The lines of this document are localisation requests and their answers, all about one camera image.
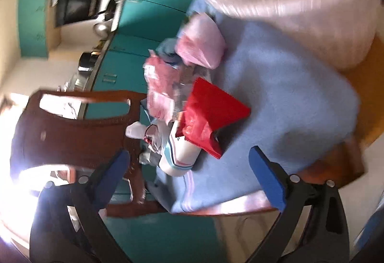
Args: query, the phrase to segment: cabinet handle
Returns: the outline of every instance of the cabinet handle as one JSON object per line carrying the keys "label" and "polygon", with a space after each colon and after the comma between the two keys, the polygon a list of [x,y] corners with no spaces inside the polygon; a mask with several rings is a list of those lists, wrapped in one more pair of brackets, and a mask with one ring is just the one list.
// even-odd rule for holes
{"label": "cabinet handle", "polygon": [[103,81],[103,82],[108,82],[108,83],[113,83],[113,84],[116,83],[116,80],[110,80],[110,79],[106,79],[106,78],[103,78],[102,81]]}
{"label": "cabinet handle", "polygon": [[113,78],[118,77],[117,74],[110,74],[110,73],[105,73],[105,74],[104,74],[104,77],[105,77],[105,76],[107,76],[107,77],[113,77]]}
{"label": "cabinet handle", "polygon": [[142,0],[127,0],[128,2],[131,2],[131,3],[141,3]]}

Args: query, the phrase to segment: beige wall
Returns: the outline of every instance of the beige wall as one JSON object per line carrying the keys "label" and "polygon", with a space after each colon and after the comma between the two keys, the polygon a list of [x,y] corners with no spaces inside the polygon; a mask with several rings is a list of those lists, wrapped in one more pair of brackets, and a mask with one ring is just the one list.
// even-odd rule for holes
{"label": "beige wall", "polygon": [[81,47],[83,51],[92,50],[99,44],[100,37],[93,33],[96,19],[66,24],[61,27],[61,42],[73,47]]}
{"label": "beige wall", "polygon": [[48,51],[55,49],[61,43],[60,27],[55,28],[56,7],[51,7],[51,0],[46,3],[46,37]]}
{"label": "beige wall", "polygon": [[0,0],[0,87],[20,58],[18,0]]}
{"label": "beige wall", "polygon": [[92,48],[85,49],[84,47],[61,43],[57,48],[49,52],[49,60],[66,60],[78,62],[82,53],[90,51],[92,51]]}
{"label": "beige wall", "polygon": [[54,59],[20,59],[1,89],[4,94],[30,96],[40,88],[56,90],[77,71],[76,61]]}

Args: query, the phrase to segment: pink plastic bag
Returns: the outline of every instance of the pink plastic bag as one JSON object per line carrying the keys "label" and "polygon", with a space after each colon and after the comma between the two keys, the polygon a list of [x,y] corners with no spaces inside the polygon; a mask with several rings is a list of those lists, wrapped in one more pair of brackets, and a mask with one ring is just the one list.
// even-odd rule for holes
{"label": "pink plastic bag", "polygon": [[186,65],[194,63],[216,69],[224,54],[225,41],[215,22],[206,13],[194,15],[183,28],[176,53]]}
{"label": "pink plastic bag", "polygon": [[149,50],[150,58],[145,61],[144,77],[148,84],[147,108],[154,118],[172,120],[175,102],[172,85],[180,79],[180,69],[175,69]]}
{"label": "pink plastic bag", "polygon": [[149,49],[150,57],[145,61],[144,78],[152,91],[173,98],[172,85],[180,79],[180,69],[175,69],[164,62]]}
{"label": "pink plastic bag", "polygon": [[173,98],[148,88],[147,108],[151,116],[164,121],[168,125],[173,118],[175,102]]}

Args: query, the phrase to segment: chair backrest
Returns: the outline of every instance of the chair backrest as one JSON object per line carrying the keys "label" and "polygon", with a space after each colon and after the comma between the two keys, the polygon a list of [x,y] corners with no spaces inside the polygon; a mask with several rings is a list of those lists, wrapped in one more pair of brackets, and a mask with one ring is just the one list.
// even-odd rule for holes
{"label": "chair backrest", "polygon": [[126,115],[100,120],[73,120],[40,108],[44,94],[62,96],[59,93],[38,91],[30,97],[12,140],[10,169],[13,178],[17,178],[22,170],[46,164],[95,169],[108,162],[121,148],[128,150],[132,158],[137,158],[139,140],[125,138],[124,132],[128,125],[139,121],[140,100],[145,98],[144,94],[134,93],[137,97],[125,99],[126,102],[130,100]]}
{"label": "chair backrest", "polygon": [[[84,103],[126,102],[126,115],[98,120],[73,120],[40,108],[44,94],[72,97]],[[131,157],[124,177],[130,182],[131,203],[109,205],[110,216],[130,217],[164,212],[156,201],[145,201],[145,184],[139,163],[140,140],[125,137],[128,125],[140,120],[140,101],[146,95],[131,91],[34,93],[22,113],[12,140],[10,173],[17,179],[20,172],[40,165],[64,164],[95,169],[107,163],[119,149]]]}

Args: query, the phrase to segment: red bag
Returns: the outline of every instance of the red bag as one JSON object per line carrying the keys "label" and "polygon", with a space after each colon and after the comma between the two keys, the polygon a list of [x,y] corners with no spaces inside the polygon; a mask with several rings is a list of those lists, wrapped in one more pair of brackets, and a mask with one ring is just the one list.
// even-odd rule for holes
{"label": "red bag", "polygon": [[222,150],[214,132],[248,117],[251,109],[208,81],[198,78],[182,112],[176,137],[220,159]]}

